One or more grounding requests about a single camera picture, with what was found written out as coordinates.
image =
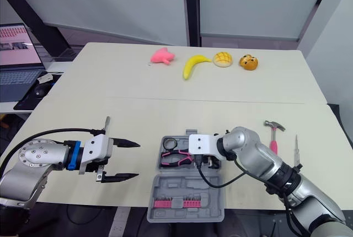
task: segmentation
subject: laptop screen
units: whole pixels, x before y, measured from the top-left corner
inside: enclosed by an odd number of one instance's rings
[[[43,66],[23,24],[0,26],[0,67]]]

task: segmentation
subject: laptop keyboard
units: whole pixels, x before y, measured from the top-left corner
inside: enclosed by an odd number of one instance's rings
[[[39,71],[3,72],[0,74],[0,85],[30,84],[37,79]]]

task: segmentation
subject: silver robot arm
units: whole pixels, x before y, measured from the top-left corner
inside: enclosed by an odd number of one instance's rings
[[[353,231],[345,225],[345,217],[339,206],[299,174],[299,166],[291,168],[263,145],[256,132],[236,127],[225,135],[192,134],[189,137],[189,152],[194,155],[213,155],[219,160],[239,159],[250,174],[276,186],[267,185],[268,193],[278,196],[285,194],[293,221],[303,234],[353,236]]]
[[[0,180],[0,235],[15,234],[28,220],[47,183],[50,172],[67,169],[97,172],[97,182],[120,182],[138,174],[116,174],[106,176],[104,165],[108,163],[113,145],[139,147],[125,139],[109,138],[105,131],[98,131],[81,147],[80,141],[58,143],[50,139],[33,139],[18,149],[18,161]]]

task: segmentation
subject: black mouse pad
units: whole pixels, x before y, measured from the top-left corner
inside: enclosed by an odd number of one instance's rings
[[[51,83],[52,85],[54,85],[58,81],[60,76],[61,75],[59,74],[54,74],[53,80],[49,81],[48,83]],[[35,107],[39,104],[40,100],[42,100],[42,98],[37,98],[34,93],[34,89],[37,87],[38,84],[39,82],[38,80],[36,80],[35,84],[32,85],[32,87],[28,90],[26,95],[20,101],[18,101],[16,106],[13,107],[14,110],[34,110],[35,109]]]

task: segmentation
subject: yellow banana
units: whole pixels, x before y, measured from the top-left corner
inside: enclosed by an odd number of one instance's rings
[[[195,64],[198,64],[200,62],[212,62],[210,59],[206,58],[204,55],[195,55],[192,56],[185,64],[184,70],[183,70],[183,76],[184,79],[187,80],[189,79],[191,75],[191,70]]]

